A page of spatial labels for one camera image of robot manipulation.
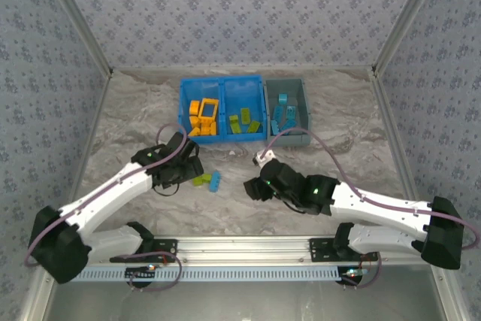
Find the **patterned wallpaper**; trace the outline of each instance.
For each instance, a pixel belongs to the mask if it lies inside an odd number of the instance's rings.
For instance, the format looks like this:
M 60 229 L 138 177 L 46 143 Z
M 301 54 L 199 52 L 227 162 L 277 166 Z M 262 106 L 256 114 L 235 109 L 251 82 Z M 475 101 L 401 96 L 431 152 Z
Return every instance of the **patterned wallpaper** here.
M 481 1 L 426 0 L 383 75 L 420 193 L 451 199 L 478 229 L 480 56 Z M 480 250 L 463 253 L 461 278 L 481 319 Z
M 65 203 L 104 81 L 57 0 L 0 0 L 0 319 L 16 320 L 37 211 Z
M 113 67 L 370 65 L 406 0 L 76 0 Z

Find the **bin compartment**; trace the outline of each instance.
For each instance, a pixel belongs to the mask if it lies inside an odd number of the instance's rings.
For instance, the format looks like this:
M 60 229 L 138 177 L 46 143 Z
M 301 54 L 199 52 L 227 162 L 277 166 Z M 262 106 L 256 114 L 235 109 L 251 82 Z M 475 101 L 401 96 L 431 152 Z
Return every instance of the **bin compartment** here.
M 268 109 L 268 142 L 274 137 L 271 129 L 271 119 L 274 118 L 274 108 L 280 105 L 283 108 L 283 115 L 278 124 L 281 129 L 286 123 L 287 106 L 295 106 L 296 127 L 310 130 L 310 109 L 307 101 L 307 94 L 302 78 L 296 79 L 266 79 L 264 80 L 265 104 Z M 279 94 L 287 94 L 286 104 L 279 104 Z M 290 132 L 288 135 L 281 135 L 274 146 L 307 146 L 310 144 L 310 136 L 302 132 Z

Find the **green block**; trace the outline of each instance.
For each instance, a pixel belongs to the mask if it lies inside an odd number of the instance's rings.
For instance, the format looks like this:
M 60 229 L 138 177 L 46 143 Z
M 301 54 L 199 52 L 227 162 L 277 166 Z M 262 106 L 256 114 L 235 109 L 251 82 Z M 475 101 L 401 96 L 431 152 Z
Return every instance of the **green block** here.
M 239 126 L 239 117 L 237 114 L 228 117 L 228 121 L 231 123 L 232 133 L 239 135 L 242 133 L 241 126 Z
M 198 177 L 196 177 L 192 180 L 192 184 L 196 187 L 202 186 L 203 183 L 204 183 L 204 180 L 203 180 L 202 176 L 198 176 Z
M 240 121 L 242 122 L 242 124 L 249 124 L 250 123 L 249 108 L 241 108 L 240 109 Z
M 247 129 L 247 133 L 256 133 L 260 126 L 261 126 L 261 123 L 257 122 L 256 120 L 253 120 L 250 123 L 249 128 Z
M 201 177 L 204 183 L 210 183 L 210 180 L 212 179 L 212 174 L 204 173 L 203 175 L 201 175 Z

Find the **yellow block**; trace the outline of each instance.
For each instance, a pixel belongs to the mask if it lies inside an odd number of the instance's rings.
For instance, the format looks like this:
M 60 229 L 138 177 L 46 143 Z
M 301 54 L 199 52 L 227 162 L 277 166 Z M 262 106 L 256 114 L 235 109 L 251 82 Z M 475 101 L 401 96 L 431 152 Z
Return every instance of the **yellow block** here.
M 210 135 L 210 124 L 202 123 L 201 135 Z
M 192 126 L 192 129 L 201 127 L 201 121 L 197 116 L 190 116 L 189 119 L 190 119 L 190 125 Z
M 217 123 L 212 122 L 210 125 L 210 135 L 217 135 Z
M 202 115 L 202 112 L 204 112 L 204 106 L 206 104 L 213 104 L 213 113 L 212 113 L 212 116 L 210 117 Z M 209 122 L 210 124 L 210 122 L 213 122 L 214 120 L 216 120 L 218 107 L 219 107 L 219 99 L 203 98 L 201 103 L 201 110 L 198 112 L 198 118 L 201 120 L 201 123 Z
M 189 114 L 191 116 L 197 116 L 198 115 L 198 106 L 200 105 L 200 101 L 190 101 L 190 108 L 189 108 Z
M 189 133 L 189 137 L 195 137 L 196 135 L 200 135 L 201 130 L 198 127 L 195 127 L 192 131 Z

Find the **cyan block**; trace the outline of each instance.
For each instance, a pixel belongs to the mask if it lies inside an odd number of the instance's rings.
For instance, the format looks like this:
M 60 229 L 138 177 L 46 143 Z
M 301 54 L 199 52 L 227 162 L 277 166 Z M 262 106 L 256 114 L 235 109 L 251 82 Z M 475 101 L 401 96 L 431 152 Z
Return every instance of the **cyan block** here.
M 286 110 L 286 119 L 293 120 L 295 119 L 295 107 L 293 105 L 288 105 Z
M 287 94 L 279 93 L 279 104 L 287 104 Z
M 274 115 L 272 117 L 273 120 L 277 122 L 277 124 L 281 123 L 283 121 L 283 112 L 284 108 L 282 105 L 276 105 L 274 108 Z
M 288 120 L 280 130 L 281 130 L 281 131 L 285 131 L 286 129 L 295 127 L 296 124 L 297 124 L 297 123 L 296 123 L 295 120 Z
M 215 171 L 212 173 L 212 178 L 210 179 L 209 190 L 211 192 L 217 192 L 219 190 L 220 183 L 220 173 Z
M 271 121 L 271 128 L 272 128 L 272 135 L 279 134 L 279 123 L 277 123 L 277 121 L 275 120 Z

